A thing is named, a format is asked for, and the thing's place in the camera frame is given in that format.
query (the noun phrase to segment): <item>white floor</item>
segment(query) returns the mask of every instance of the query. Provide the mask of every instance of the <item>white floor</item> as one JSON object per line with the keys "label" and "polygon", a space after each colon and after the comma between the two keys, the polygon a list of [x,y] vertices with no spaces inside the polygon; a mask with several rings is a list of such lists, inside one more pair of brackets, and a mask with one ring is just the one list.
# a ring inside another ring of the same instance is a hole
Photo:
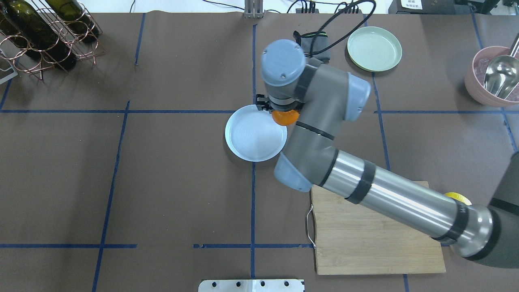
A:
{"label": "white floor", "polygon": [[[133,0],[79,0],[86,5],[90,12],[129,12]],[[244,6],[244,0],[212,0],[214,2],[227,3],[238,7]],[[285,13],[293,0],[264,0],[263,8],[275,9]],[[340,3],[341,0],[321,0],[321,2]],[[377,7],[375,13],[386,14],[392,0],[376,0]],[[362,3],[360,9],[364,13],[371,11],[371,3]],[[301,3],[295,4],[291,9],[295,13],[295,8],[300,8]],[[316,8],[320,13],[333,13],[337,5],[317,4]],[[162,10],[166,12],[229,12],[241,11],[236,8],[225,7],[206,3],[202,0],[135,0],[131,12],[149,12],[152,10]],[[497,8],[492,11],[494,15],[514,15],[512,8],[503,6],[500,2]]]}

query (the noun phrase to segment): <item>pink bowl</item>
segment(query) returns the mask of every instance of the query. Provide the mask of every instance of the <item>pink bowl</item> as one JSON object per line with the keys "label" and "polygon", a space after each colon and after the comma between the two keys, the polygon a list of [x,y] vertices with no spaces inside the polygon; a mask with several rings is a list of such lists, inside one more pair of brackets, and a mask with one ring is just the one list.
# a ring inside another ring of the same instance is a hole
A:
{"label": "pink bowl", "polygon": [[[479,103],[491,107],[509,107],[511,105],[519,104],[519,101],[504,100],[488,92],[488,90],[486,90],[477,80],[475,73],[475,69],[481,59],[492,60],[497,56],[508,54],[509,50],[509,48],[500,46],[487,47],[477,52],[474,59],[472,59],[472,64],[470,64],[469,70],[465,75],[465,87],[470,96]],[[512,91],[511,95],[516,93],[518,90],[519,86]]]}

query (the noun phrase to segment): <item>plate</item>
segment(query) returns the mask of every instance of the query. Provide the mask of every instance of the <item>plate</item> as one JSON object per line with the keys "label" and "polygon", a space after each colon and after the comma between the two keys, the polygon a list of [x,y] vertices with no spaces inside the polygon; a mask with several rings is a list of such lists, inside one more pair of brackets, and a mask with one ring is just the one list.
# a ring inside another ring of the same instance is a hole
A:
{"label": "plate", "polygon": [[276,156],[286,142],[286,127],[266,111],[247,105],[232,114],[225,126],[225,141],[239,158],[259,162]]}
{"label": "plate", "polygon": [[347,49],[351,61],[370,72],[389,70],[402,59],[402,46],[398,39],[376,26],[366,26],[352,33]]}

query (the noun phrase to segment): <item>orange object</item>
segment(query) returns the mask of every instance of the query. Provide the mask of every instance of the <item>orange object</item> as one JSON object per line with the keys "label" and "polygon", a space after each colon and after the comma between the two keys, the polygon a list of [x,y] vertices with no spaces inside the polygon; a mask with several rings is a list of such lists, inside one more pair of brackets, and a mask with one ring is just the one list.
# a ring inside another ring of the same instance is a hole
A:
{"label": "orange object", "polygon": [[288,126],[297,121],[299,118],[299,112],[297,110],[291,110],[288,112],[272,111],[272,118],[276,124]]}

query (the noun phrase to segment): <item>green glass bottle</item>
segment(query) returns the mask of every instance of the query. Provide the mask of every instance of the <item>green glass bottle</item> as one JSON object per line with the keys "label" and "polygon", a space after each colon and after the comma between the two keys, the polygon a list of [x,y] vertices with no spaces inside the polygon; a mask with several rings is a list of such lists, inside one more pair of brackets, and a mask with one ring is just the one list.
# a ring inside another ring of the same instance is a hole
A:
{"label": "green glass bottle", "polygon": [[[2,13],[0,13],[0,33],[4,36],[18,35],[20,33],[14,26],[12,26],[9,20],[5,19]],[[11,37],[9,40],[19,49],[26,49],[28,47],[27,40],[24,38]],[[28,49],[25,54],[36,62],[39,62],[42,58],[42,54],[31,49]]]}
{"label": "green glass bottle", "polygon": [[76,65],[76,55],[59,40],[56,32],[29,3],[24,0],[0,0],[0,11],[35,49],[46,50],[67,71]]}
{"label": "green glass bottle", "polygon": [[[90,18],[84,14],[83,8],[76,0],[45,0],[45,2],[49,4],[61,19],[64,21],[73,21],[67,24],[73,33],[77,35],[86,34],[88,31],[87,25],[92,30],[92,34],[96,37],[99,36],[98,28],[96,28]],[[89,44],[95,41],[95,37],[87,35],[82,41]]]}

